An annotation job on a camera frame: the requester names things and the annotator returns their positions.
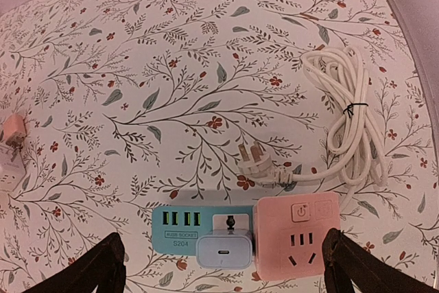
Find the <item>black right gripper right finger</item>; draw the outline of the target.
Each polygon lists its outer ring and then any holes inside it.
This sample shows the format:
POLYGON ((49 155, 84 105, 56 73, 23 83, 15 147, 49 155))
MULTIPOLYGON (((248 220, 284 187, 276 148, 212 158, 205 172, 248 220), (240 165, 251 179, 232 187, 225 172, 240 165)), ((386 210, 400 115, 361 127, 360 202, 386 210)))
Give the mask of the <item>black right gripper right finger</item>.
POLYGON ((435 292, 436 289, 392 268, 332 228, 322 243, 327 292, 435 292))

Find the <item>teal power strip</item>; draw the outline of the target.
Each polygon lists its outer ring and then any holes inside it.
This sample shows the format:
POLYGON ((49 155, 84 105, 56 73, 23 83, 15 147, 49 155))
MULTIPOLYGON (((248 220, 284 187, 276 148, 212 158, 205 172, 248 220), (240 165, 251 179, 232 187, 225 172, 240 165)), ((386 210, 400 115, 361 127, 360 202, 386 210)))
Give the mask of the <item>teal power strip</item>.
POLYGON ((152 212, 152 247, 161 254, 195 256, 211 234, 252 231, 251 206, 161 206, 152 212))

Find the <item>small blue plug adapter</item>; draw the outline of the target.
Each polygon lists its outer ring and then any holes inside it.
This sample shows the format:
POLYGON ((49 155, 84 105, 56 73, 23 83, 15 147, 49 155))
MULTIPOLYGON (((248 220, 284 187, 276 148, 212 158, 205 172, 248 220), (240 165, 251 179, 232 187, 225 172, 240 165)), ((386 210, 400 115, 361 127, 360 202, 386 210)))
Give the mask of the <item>small blue plug adapter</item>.
POLYGON ((253 239, 249 230, 217 230, 198 238, 197 263, 202 268, 243 270, 253 261, 253 239))

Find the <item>white cube socket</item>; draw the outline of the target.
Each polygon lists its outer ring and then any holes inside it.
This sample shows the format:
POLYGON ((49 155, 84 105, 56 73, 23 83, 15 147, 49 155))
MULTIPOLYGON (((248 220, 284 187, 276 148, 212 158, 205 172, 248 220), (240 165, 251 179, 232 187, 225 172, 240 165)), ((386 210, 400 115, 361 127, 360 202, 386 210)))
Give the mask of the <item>white cube socket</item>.
POLYGON ((25 175, 26 170, 20 153, 7 145, 1 144, 1 191, 14 191, 25 175))

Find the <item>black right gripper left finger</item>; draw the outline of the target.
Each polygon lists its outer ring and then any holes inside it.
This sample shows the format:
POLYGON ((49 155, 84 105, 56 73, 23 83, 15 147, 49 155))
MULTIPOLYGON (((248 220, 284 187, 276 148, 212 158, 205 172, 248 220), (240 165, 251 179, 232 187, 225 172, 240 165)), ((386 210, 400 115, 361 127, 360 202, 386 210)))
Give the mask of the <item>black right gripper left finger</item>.
POLYGON ((124 255, 120 235, 111 233, 70 266, 26 292, 123 292, 124 255))

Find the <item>pink cube socket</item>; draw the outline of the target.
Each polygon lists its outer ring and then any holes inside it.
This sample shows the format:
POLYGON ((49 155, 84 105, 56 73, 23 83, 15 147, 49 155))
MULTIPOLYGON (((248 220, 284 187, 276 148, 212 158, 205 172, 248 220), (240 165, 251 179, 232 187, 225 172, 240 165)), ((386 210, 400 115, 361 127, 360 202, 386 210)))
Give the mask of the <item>pink cube socket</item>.
POLYGON ((340 228, 334 192, 261 198, 253 207, 259 278, 286 281, 322 275, 322 243, 332 228, 340 228))

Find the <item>small pink plug adapter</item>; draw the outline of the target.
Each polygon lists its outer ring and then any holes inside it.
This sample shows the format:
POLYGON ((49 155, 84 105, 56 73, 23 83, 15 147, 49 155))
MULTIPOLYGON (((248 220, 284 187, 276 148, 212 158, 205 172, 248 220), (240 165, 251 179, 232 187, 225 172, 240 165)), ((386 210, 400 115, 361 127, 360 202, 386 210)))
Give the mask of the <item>small pink plug adapter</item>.
POLYGON ((1 141, 16 150, 22 147, 26 136, 24 118, 17 113, 11 114, 3 124, 1 141))

